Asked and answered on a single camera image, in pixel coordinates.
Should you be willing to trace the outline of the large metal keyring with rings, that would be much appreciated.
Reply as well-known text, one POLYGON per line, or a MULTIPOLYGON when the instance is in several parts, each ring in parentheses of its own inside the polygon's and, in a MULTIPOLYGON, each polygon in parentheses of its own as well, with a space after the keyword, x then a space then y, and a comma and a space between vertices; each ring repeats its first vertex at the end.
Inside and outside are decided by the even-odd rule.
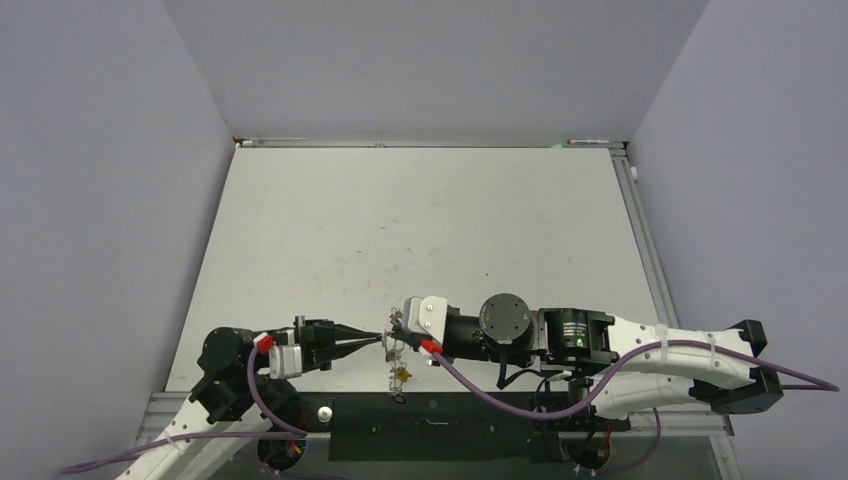
POLYGON ((389 314, 389 327, 382 335, 382 347, 385 362, 389 365, 388 393, 397 404, 406 404, 407 400, 403 392, 404 385, 408 382, 411 374, 407 370, 407 364, 402 359, 405 344, 391 336, 400 328, 402 311, 393 307, 389 314))

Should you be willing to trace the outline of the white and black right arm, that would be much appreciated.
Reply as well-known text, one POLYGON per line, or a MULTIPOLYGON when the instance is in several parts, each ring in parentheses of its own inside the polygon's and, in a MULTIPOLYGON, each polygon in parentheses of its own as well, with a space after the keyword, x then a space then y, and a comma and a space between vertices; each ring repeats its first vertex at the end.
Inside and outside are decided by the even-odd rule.
POLYGON ((490 406, 534 421, 567 418, 589 428, 634 411, 704 404, 718 414, 765 412, 784 395, 759 321, 710 332, 646 324, 596 310, 531 309, 520 297, 495 294, 475 316, 442 297, 411 297, 393 313, 388 336, 447 370, 490 406), (539 365, 545 380, 568 381, 565 408, 519 408, 484 392, 455 360, 539 365))

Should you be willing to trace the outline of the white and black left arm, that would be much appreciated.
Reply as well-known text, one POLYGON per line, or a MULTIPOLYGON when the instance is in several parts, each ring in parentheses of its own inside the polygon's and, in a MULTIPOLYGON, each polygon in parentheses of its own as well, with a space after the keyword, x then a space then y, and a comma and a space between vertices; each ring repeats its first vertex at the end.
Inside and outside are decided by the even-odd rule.
POLYGON ((380 342, 381 334, 298 317, 290 327, 219 327, 204 339, 201 376, 159 436, 128 454, 123 479, 207 479, 249 441, 300 447, 325 432, 332 404, 293 380, 380 342))

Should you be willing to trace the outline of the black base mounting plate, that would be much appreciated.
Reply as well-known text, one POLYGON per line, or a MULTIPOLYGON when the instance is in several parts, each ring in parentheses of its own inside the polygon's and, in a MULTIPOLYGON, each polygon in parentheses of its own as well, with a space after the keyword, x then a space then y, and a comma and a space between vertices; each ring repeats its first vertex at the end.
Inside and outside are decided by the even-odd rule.
POLYGON ((300 393, 270 408, 311 436, 297 449, 285 441, 260 442, 261 456, 283 450, 275 461, 284 468, 304 458, 312 445, 326 446, 335 462, 563 462, 581 448, 604 448, 608 434, 631 428, 629 420, 586 413, 546 422, 524 419, 471 393, 409 393, 401 400, 384 393, 300 393))

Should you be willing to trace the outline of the aluminium table frame rail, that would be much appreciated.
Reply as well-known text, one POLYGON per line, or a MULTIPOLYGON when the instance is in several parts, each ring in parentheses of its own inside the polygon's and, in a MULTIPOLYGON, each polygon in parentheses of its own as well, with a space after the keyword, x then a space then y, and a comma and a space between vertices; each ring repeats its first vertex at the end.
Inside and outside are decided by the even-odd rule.
POLYGON ((637 170, 624 143, 616 143, 609 151, 657 317, 661 323, 679 328, 671 292, 638 195, 637 170))

